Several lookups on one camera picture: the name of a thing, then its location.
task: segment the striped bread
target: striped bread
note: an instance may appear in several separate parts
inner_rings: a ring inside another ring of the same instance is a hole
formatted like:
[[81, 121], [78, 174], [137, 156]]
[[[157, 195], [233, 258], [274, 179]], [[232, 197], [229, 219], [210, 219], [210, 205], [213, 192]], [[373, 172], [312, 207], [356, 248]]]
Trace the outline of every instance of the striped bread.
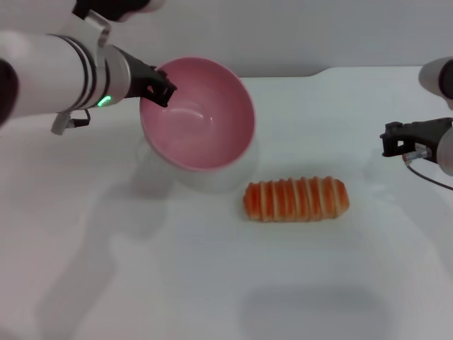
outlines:
[[349, 208], [345, 184], [332, 177], [250, 183], [243, 197], [247, 216], [261, 222], [337, 218]]

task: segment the white wall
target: white wall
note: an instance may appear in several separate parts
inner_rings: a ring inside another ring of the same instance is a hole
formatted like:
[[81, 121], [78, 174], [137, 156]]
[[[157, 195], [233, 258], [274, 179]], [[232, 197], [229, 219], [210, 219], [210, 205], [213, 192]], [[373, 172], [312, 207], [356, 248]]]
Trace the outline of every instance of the white wall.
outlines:
[[[75, 0], [0, 0], [0, 28], [55, 32]], [[422, 64], [453, 55], [451, 0], [167, 0], [115, 24], [145, 62], [202, 55], [243, 76], [332, 66]]]

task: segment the bowl rim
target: bowl rim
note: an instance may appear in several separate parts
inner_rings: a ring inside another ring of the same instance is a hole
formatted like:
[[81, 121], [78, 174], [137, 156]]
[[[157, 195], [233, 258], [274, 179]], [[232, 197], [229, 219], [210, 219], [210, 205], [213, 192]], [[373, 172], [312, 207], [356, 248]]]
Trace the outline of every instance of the bowl rim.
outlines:
[[242, 82], [241, 78], [239, 78], [234, 72], [232, 72], [228, 67], [225, 67], [224, 65], [218, 63], [218, 62], [215, 62], [214, 60], [212, 59], [208, 59], [208, 58], [204, 58], [204, 57], [196, 57], [196, 56], [187, 56], [187, 57], [179, 57], [179, 58], [175, 58], [175, 59], [172, 59], [168, 62], [165, 62], [163, 63], [162, 65], [160, 65], [159, 67], [157, 67], [156, 69], [160, 69], [172, 62], [177, 62], [177, 61], [180, 61], [180, 60], [190, 60], [190, 59], [194, 59], [194, 60], [201, 60], [203, 62], [209, 62], [211, 64], [215, 64], [216, 66], [218, 67], [221, 67], [222, 69], [224, 69], [225, 71], [227, 71], [227, 73], [229, 73], [230, 75], [232, 75], [235, 79], [237, 79], [240, 83], [240, 85], [242, 85], [244, 91], [246, 92], [247, 96], [248, 96], [248, 99], [250, 101], [250, 104], [251, 104], [251, 107], [252, 107], [252, 118], [253, 118], [253, 127], [252, 127], [252, 133], [251, 133], [251, 136], [249, 138], [249, 141], [247, 142], [247, 145], [244, 147], [244, 149], [242, 150], [242, 152], [237, 156], [235, 157], [234, 159], [232, 159], [231, 161], [228, 161], [227, 163], [223, 164], [223, 165], [219, 165], [219, 166], [214, 166], [214, 167], [211, 167], [211, 168], [200, 168], [200, 167], [197, 167], [197, 166], [188, 166], [186, 164], [183, 164], [175, 159], [173, 159], [172, 157], [169, 157], [168, 155], [165, 154], [165, 152], [163, 152], [157, 145], [155, 145], [155, 143], [151, 140], [151, 138], [149, 138], [145, 128], [144, 128], [144, 121], [143, 121], [143, 111], [142, 111], [142, 104], [144, 101], [148, 101], [148, 99], [146, 98], [143, 98], [141, 97], [140, 98], [140, 105], [139, 105], [139, 111], [140, 111], [140, 124], [142, 126], [142, 130], [143, 130], [143, 133], [144, 133], [144, 136], [145, 136], [145, 139], [147, 140], [148, 144], [153, 148], [153, 150], [155, 152], [157, 152], [157, 154], [162, 157], [163, 159], [165, 159], [167, 162], [169, 162], [170, 164], [174, 165], [174, 166], [177, 166], [178, 168], [180, 169], [184, 169], [184, 170], [188, 170], [188, 171], [194, 171], [194, 172], [210, 172], [210, 171], [216, 171], [216, 170], [220, 170], [220, 169], [223, 169], [227, 166], [230, 166], [234, 163], [236, 163], [238, 160], [240, 160], [240, 158], [242, 158], [242, 156], [248, 151], [248, 149], [250, 148], [251, 144], [252, 144], [252, 141], [253, 141], [253, 138], [255, 137], [255, 131], [256, 131], [256, 111], [255, 111], [255, 105], [253, 103], [253, 99], [252, 99], [252, 95], [250, 94], [250, 91], [247, 89], [246, 85]]

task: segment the green led light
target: green led light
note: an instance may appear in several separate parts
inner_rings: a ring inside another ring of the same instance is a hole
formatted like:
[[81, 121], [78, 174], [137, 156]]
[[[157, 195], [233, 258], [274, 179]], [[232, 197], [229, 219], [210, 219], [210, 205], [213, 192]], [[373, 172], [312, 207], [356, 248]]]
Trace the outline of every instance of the green led light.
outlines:
[[101, 107], [103, 106], [104, 104], [108, 103], [109, 101], [112, 100], [112, 97], [110, 96], [105, 96], [99, 103], [98, 103], [98, 106]]

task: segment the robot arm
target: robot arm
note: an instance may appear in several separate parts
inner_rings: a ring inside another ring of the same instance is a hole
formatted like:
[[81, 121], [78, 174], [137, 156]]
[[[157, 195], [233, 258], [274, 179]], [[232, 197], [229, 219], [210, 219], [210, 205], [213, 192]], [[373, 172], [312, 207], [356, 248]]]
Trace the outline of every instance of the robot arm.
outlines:
[[131, 97], [166, 107], [176, 90], [166, 74], [107, 44], [111, 28], [104, 16], [120, 20], [131, 11], [152, 9], [151, 4], [78, 0], [57, 35], [1, 32], [0, 124], [12, 115], [56, 112], [52, 131], [61, 135], [75, 110]]
[[[420, 85], [443, 98], [453, 110], [453, 59], [442, 58], [424, 65], [418, 75]], [[386, 124], [381, 135], [383, 156], [402, 156], [407, 166], [414, 159], [426, 159], [439, 164], [441, 170], [453, 176], [453, 118], [425, 122]]]

